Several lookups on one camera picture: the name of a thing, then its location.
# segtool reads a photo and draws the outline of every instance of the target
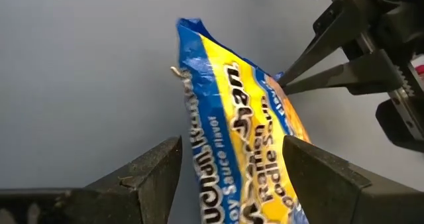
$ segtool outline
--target crinkled plastic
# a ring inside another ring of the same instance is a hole
[[[307,223],[282,146],[309,138],[281,87],[199,19],[177,29],[202,223]]]

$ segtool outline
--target black metal jaw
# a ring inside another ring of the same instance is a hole
[[[310,224],[423,223],[424,193],[286,136],[283,157]]]
[[[82,189],[0,190],[0,223],[165,224],[181,161],[171,138]]]
[[[313,28],[315,38],[278,81],[284,91],[387,92],[391,99],[376,113],[384,132],[394,144],[424,152],[424,84],[410,63],[424,52],[423,0],[333,0]],[[337,48],[350,62],[290,83]]]

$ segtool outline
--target yellow and blue packaging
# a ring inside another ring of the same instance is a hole
[[[177,30],[202,223],[307,223],[282,146],[309,137],[281,87],[199,19]]]

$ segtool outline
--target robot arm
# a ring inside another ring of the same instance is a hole
[[[424,83],[411,65],[424,53],[424,0],[333,0],[313,29],[315,38],[278,81],[284,91],[386,92],[390,99],[376,111],[385,134],[397,146],[424,152]],[[348,63],[292,82],[338,48]]]

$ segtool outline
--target gray background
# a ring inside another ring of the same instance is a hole
[[[84,186],[187,131],[175,21],[201,17],[270,73],[313,37],[329,0],[0,0],[0,188]],[[318,65],[346,58],[338,51]],[[424,190],[424,156],[390,144],[374,112],[386,95],[291,97],[312,141]],[[199,223],[184,151],[170,223]]]

